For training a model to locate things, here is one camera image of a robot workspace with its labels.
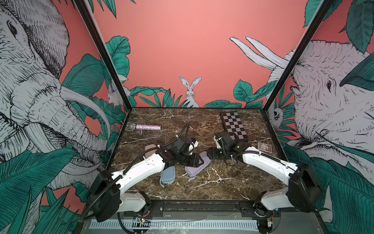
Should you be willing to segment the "purple zippered umbrella case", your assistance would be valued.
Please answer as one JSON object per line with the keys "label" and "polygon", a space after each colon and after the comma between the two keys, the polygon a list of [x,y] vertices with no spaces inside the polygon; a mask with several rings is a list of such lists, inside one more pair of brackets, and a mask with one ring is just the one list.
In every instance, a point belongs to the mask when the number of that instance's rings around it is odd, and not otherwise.
{"label": "purple zippered umbrella case", "polygon": [[208,167],[210,163],[211,159],[209,158],[207,151],[203,151],[200,153],[198,167],[185,167],[185,172],[189,177],[195,177],[200,172],[202,172],[206,167]]}

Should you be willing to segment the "blue zippered umbrella case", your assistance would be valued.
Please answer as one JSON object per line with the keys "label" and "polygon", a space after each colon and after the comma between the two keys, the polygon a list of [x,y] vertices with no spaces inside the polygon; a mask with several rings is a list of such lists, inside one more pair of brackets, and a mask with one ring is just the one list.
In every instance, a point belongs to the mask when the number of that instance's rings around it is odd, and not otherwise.
{"label": "blue zippered umbrella case", "polygon": [[161,172],[160,185],[165,188],[166,185],[172,184],[175,181],[175,166],[171,166]]}

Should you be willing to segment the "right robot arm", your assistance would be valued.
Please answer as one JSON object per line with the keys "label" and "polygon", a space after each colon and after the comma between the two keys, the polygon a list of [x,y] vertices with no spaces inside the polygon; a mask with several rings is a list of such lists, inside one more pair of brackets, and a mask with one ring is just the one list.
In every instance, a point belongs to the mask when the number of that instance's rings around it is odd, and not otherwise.
{"label": "right robot arm", "polygon": [[244,141],[233,140],[228,132],[215,133],[216,147],[209,149],[211,160],[236,160],[259,168],[280,180],[286,187],[263,192],[253,204],[257,216],[264,217],[270,211],[295,208],[309,213],[316,208],[321,195],[320,182],[313,168],[295,164],[261,152]]}

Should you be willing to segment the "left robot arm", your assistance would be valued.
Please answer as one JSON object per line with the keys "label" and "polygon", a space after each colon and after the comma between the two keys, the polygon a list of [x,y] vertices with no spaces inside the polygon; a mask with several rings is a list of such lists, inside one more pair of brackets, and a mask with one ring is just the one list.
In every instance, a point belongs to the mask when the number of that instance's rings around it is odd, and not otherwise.
{"label": "left robot arm", "polygon": [[153,174],[176,164],[199,167],[203,160],[194,152],[197,146],[198,141],[195,138],[179,136],[163,146],[144,151],[138,156],[142,159],[141,162],[134,160],[122,171],[110,173],[105,170],[99,173],[89,189],[87,204],[79,222],[84,223],[92,217],[102,222],[117,212],[123,212],[125,200],[122,196],[125,192]]}

